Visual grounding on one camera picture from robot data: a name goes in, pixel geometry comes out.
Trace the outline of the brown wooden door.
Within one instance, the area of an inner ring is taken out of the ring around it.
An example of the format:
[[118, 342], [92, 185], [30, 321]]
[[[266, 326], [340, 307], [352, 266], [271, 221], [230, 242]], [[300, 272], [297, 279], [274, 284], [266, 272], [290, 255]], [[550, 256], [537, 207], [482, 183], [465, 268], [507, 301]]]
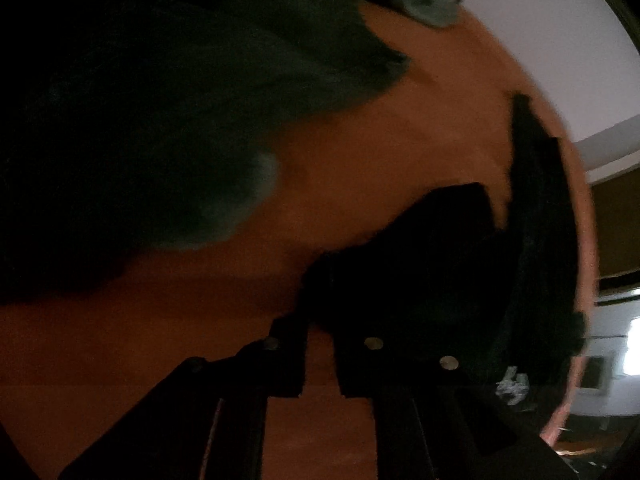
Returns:
[[604, 287], [639, 281], [639, 168], [593, 185], [600, 278]]

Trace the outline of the black sweatshirt with white logo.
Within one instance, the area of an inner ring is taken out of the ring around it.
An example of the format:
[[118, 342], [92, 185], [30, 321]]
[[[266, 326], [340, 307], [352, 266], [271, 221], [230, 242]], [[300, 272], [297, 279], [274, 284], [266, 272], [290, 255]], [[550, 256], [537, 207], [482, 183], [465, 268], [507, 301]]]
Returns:
[[586, 321], [561, 142], [511, 100], [506, 221], [480, 183], [434, 188], [365, 242], [314, 259], [296, 311], [329, 333], [349, 396], [403, 406], [501, 404], [541, 432]]

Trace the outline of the dark jeans pile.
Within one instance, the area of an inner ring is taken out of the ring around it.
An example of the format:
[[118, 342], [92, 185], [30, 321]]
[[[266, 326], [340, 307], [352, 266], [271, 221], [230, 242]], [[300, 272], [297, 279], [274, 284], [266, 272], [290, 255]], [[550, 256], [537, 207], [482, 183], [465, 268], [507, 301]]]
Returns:
[[226, 237], [290, 122], [372, 100], [408, 58], [364, 0], [1, 0], [1, 301], [88, 296]]

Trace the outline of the orange fleece bed blanket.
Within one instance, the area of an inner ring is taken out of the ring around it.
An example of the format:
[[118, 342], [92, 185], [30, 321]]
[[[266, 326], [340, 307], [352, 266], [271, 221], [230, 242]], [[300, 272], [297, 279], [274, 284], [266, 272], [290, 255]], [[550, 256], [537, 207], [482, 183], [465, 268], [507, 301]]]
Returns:
[[[528, 96], [561, 142], [578, 229], [575, 308], [597, 289], [589, 186], [562, 119], [520, 64], [471, 13], [435, 32], [367, 6], [367, 23], [412, 56], [382, 96], [282, 128], [273, 194], [228, 240], [157, 248], [88, 296], [1, 310], [1, 474], [64, 479], [63, 469], [189, 358], [218, 361], [295, 313], [307, 327], [306, 380], [296, 399], [268, 400], [258, 479], [379, 479], [371, 405], [338, 384], [334, 344], [294, 306], [314, 259], [365, 242], [434, 188], [480, 183], [506, 221], [511, 100]], [[554, 451], [584, 369], [541, 437]]]

